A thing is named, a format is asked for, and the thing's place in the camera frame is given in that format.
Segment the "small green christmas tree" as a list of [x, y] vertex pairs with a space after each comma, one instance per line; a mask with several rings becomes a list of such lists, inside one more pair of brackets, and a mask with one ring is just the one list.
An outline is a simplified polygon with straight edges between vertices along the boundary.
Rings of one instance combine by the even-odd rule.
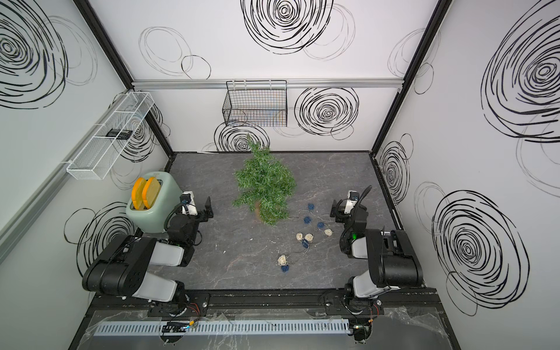
[[239, 196], [233, 205], [246, 206], [262, 223], [275, 226], [289, 217], [287, 201], [296, 188], [293, 172], [258, 140], [251, 136], [246, 140], [251, 157], [234, 173]]

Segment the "string lights with rattan balls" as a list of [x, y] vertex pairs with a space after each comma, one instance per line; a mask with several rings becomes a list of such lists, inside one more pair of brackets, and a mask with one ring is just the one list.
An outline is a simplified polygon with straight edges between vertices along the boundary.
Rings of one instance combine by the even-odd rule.
[[326, 214], [320, 214], [314, 203], [308, 203], [307, 209], [301, 210], [304, 213], [303, 223], [305, 226], [311, 227], [315, 224], [316, 233], [297, 232], [295, 239], [301, 246], [301, 249], [294, 252], [281, 254], [277, 258], [277, 265], [283, 274], [287, 273], [291, 266], [296, 265], [302, 260], [310, 250], [323, 243], [325, 238], [332, 237], [334, 231], [330, 223], [326, 221]]

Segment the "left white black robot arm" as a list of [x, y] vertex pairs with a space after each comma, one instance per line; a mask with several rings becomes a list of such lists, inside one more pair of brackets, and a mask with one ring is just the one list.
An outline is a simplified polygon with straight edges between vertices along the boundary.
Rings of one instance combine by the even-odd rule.
[[171, 316], [202, 312], [180, 281], [149, 272], [152, 265], [186, 267], [198, 246], [199, 225], [214, 217], [211, 198], [198, 210], [191, 192], [184, 192], [179, 203], [163, 222], [165, 239], [119, 234], [103, 249], [83, 274], [83, 289], [100, 295], [133, 297], [160, 307], [168, 306]]

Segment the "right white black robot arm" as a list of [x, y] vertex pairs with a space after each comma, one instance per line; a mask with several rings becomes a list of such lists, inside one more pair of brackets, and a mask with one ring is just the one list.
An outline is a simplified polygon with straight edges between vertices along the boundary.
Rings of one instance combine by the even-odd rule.
[[424, 285], [423, 270], [408, 234], [404, 230], [368, 228], [369, 216], [363, 200], [372, 190], [350, 190], [347, 197], [334, 201], [330, 216], [344, 226], [339, 248], [348, 258], [368, 262], [367, 271], [345, 284], [342, 305], [351, 314], [362, 312], [355, 303], [369, 300], [378, 307], [380, 295]]

